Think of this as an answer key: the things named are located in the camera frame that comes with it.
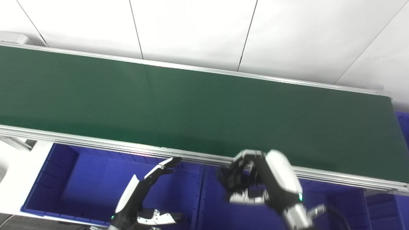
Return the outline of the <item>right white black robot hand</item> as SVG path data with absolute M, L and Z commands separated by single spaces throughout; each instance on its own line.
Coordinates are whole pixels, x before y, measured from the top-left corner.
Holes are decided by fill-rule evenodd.
M 268 153 L 242 150 L 228 168 L 216 172 L 216 178 L 230 203 L 265 204 L 284 217 L 296 220 L 307 216 L 300 181 L 287 157 L 278 150 Z

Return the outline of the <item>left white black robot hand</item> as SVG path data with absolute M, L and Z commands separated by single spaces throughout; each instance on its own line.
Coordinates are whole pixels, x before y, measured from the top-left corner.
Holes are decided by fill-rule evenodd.
M 173 168 L 181 160 L 181 157 L 170 157 L 158 163 L 141 180 L 133 175 L 118 201 L 108 229 L 160 230 L 159 225 L 183 222 L 185 215 L 181 212 L 161 212 L 158 209 L 143 208 L 143 201 L 150 188 L 160 176 L 173 173 Z

